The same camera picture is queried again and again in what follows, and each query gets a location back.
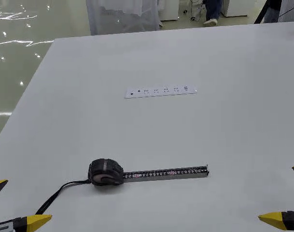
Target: white tabletop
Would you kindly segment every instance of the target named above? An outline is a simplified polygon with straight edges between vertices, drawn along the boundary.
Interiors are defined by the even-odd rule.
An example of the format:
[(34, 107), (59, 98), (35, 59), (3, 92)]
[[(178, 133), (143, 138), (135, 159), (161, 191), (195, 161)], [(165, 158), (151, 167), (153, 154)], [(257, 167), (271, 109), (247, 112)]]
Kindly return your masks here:
[[(166, 84), (198, 93), (124, 99)], [(98, 158), (210, 176), (71, 187), (39, 231), (274, 232), (257, 215), (294, 210), (294, 23), (57, 39), (0, 134), (0, 221)]]

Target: sneaker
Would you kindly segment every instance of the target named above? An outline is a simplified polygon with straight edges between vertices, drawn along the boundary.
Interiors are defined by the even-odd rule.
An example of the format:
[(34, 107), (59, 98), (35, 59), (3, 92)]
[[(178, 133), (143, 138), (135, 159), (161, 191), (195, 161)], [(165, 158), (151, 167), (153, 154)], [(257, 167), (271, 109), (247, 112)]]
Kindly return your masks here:
[(214, 27), (214, 26), (216, 26), (216, 25), (218, 25), (218, 20), (215, 19), (215, 18), (212, 18), (212, 19), (210, 19), (210, 20), (204, 22), (204, 26), (205, 26), (205, 27)]

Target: socket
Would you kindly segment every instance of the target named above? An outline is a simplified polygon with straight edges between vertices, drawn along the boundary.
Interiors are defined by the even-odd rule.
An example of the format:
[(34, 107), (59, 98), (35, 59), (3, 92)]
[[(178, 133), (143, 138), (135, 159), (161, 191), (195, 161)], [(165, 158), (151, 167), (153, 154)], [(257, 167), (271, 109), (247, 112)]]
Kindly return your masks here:
[(147, 98), (147, 97), (159, 97), (168, 95), (182, 95), (182, 94), (194, 94), (197, 93), (197, 89), (190, 85), (179, 86), (162, 86), (154, 88), (129, 88), (126, 91), (125, 98)]

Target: shiny floor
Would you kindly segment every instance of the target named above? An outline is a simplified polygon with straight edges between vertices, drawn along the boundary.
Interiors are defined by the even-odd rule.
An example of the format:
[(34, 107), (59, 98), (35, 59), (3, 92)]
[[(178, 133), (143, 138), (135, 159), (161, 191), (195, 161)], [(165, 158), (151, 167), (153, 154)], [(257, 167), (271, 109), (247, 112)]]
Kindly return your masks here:
[[(220, 26), (253, 23), (263, 2), (248, 17), (221, 17)], [(162, 29), (202, 27), (180, 5), (178, 21)], [(0, 132), (55, 38), (90, 35), (84, 0), (0, 0)]]

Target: jeans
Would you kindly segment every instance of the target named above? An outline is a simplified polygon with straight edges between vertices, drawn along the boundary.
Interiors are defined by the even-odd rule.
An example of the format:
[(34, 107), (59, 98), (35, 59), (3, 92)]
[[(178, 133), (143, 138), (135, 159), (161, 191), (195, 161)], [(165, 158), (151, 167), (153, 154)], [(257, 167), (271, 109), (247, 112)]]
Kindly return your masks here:
[(219, 19), (222, 8), (222, 1), (223, 0), (204, 0), (207, 10), (207, 21), (212, 18)]
[(269, 7), (264, 17), (264, 23), (277, 23), (279, 15), (280, 11), (277, 11)]

